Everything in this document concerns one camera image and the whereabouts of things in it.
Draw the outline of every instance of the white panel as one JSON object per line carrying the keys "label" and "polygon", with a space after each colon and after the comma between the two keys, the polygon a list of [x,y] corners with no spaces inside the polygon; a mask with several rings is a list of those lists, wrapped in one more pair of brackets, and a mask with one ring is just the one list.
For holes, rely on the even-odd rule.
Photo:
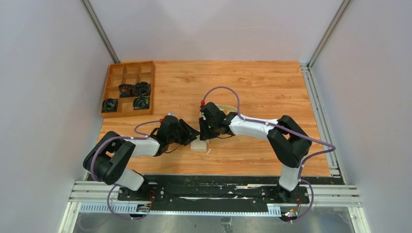
{"label": "white panel", "polygon": [[3,1],[0,32],[0,232],[57,232],[110,58],[78,0]]}
{"label": "white panel", "polygon": [[308,62],[342,0],[92,0],[121,60]]}
{"label": "white panel", "polygon": [[374,233],[411,229],[411,11],[410,0],[352,1],[314,67],[343,171]]}

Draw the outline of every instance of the white backdrop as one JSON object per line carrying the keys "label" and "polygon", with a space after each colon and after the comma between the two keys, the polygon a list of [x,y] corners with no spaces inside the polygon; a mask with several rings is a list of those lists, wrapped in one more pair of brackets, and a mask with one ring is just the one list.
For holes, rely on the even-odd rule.
{"label": "white backdrop", "polygon": [[91,0],[120,60],[308,62],[342,0]]}
{"label": "white backdrop", "polygon": [[373,233],[410,232],[412,1],[354,0],[313,71]]}
{"label": "white backdrop", "polygon": [[0,32],[0,232],[55,233],[111,60],[79,0],[3,1]]}

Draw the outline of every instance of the gray floor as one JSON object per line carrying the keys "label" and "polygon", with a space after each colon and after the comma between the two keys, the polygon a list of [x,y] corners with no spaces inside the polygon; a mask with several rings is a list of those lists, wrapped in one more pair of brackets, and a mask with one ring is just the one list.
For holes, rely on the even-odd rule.
{"label": "gray floor", "polygon": [[[293,225],[281,223],[277,217],[149,215],[142,220],[129,221],[110,214],[90,213],[80,218],[85,229],[94,228],[109,218],[97,230],[88,231],[102,233],[354,233],[348,209],[343,207],[315,207]],[[85,231],[76,226],[74,232]]]}

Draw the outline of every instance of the wood grain surface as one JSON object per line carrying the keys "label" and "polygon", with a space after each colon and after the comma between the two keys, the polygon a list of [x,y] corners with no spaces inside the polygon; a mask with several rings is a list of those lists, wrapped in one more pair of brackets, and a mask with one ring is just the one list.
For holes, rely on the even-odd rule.
{"label": "wood grain surface", "polygon": [[[168,112],[199,129],[200,100],[221,85],[239,94],[242,114],[263,119],[290,115],[309,136],[320,138],[298,62],[158,61],[155,83],[154,114],[104,119],[99,139],[108,131],[137,136],[137,124],[163,118]],[[224,89],[213,91],[208,101],[237,105],[235,96]],[[150,133],[158,126],[144,125],[140,131]],[[209,153],[180,146],[170,154],[132,158],[128,168],[145,174],[280,175],[281,163],[267,141],[248,136],[212,139],[207,149]],[[319,150],[322,146],[314,144],[309,153]],[[325,156],[308,160],[303,175],[329,176]]]}

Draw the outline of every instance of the wooden tray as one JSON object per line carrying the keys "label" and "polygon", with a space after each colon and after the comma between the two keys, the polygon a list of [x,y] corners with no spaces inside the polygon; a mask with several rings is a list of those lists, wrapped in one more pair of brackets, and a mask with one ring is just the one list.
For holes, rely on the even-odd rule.
{"label": "wooden tray", "polygon": [[[147,82],[150,84],[150,102],[149,109],[135,110],[133,101],[136,97],[120,98],[119,85],[132,84],[138,82]],[[116,112],[104,113],[102,107],[100,115],[103,118],[113,117],[133,117],[153,114],[153,101],[155,89],[155,64],[151,62],[133,62],[122,64],[111,64],[107,72],[103,101],[107,98],[116,99],[118,107]]]}

